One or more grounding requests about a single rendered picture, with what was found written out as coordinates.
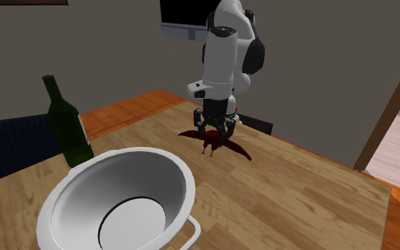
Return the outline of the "dark red bird figure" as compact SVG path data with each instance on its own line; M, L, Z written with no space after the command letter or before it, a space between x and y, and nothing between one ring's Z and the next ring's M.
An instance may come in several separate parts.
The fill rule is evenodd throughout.
M213 156L213 153L221 147L228 148L231 151L234 151L235 153L238 153L242 156L244 156L247 160L251 161L252 157L245 151L244 148L242 148L238 143L235 143L233 141L230 141L228 138L224 139L224 142L220 144L220 134L216 130L209 130L206 131L203 136L200 136L200 132L196 130L188 130L184 131L178 134L179 136L184 136L188 138L195 138L198 140L203 141L203 150L202 154L205 154L205 150L208 146L211 146L211 153L210 157Z

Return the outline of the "dark blue rug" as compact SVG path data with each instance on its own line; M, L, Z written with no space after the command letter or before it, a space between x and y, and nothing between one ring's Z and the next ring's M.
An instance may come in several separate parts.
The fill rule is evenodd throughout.
M61 153L46 114L0 120L0 179Z

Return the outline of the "brown framed wall picture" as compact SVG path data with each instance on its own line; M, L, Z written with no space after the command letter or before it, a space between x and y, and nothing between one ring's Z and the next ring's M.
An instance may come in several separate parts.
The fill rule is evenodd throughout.
M68 0L0 0L0 6L68 5Z

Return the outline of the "dark robot stand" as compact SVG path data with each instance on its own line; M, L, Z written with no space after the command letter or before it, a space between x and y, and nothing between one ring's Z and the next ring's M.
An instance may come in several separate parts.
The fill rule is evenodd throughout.
M245 116L243 114L239 114L239 119L244 125L251 127L257 131L260 131L264 134L271 135L273 129L272 123L269 123L267 121L262 121L250 116Z

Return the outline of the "dark green glass bottle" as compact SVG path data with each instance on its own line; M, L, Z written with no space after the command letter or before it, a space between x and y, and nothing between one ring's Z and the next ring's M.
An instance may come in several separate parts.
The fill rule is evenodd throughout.
M79 111L64 100L53 75L42 76L50 97L48 121L70 168L94 158Z

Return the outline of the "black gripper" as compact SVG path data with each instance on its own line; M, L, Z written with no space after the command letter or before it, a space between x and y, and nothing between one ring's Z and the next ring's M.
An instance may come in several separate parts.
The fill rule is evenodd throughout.
M193 112L194 126L198 128L199 134L205 133L207 123L211 126L218 126L216 129L219 133L219 146L223 146L225 141L233 135L236 125L236 121L233 119L225 121L227 104L228 99L204 99L202 103L203 110L197 108Z

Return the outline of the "wooden table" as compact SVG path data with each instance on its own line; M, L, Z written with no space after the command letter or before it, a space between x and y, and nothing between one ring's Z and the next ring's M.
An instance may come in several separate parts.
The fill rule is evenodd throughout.
M248 153L204 150L181 136L194 105L175 102L121 122L115 104L83 121L95 153L153 146L176 154L197 185L192 250L382 250L391 189L248 126L233 140ZM36 221L65 177L62 156L0 179L0 250L38 250Z

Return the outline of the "brown door frame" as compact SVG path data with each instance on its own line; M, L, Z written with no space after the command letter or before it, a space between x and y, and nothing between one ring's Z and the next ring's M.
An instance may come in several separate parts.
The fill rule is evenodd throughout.
M400 80L364 145L353 170L364 171L400 110Z

